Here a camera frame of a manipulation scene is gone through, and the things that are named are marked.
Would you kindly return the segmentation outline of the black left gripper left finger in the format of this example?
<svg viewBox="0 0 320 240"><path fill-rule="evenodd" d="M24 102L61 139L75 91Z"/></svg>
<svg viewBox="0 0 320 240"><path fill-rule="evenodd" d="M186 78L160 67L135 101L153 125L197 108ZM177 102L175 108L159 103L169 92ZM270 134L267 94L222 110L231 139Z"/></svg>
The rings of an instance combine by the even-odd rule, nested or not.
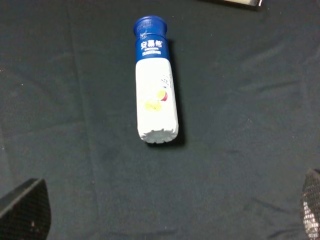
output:
<svg viewBox="0 0 320 240"><path fill-rule="evenodd" d="M2 240L46 240L51 228L46 181L31 178L0 198Z"/></svg>

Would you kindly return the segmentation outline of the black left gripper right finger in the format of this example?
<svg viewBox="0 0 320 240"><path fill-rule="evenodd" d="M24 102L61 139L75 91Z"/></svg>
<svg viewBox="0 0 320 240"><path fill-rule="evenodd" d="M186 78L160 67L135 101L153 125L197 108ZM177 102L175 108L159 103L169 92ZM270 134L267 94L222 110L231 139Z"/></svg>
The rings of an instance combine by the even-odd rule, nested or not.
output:
<svg viewBox="0 0 320 240"><path fill-rule="evenodd" d="M320 170L309 169L300 197L300 219L309 240L320 239Z"/></svg>

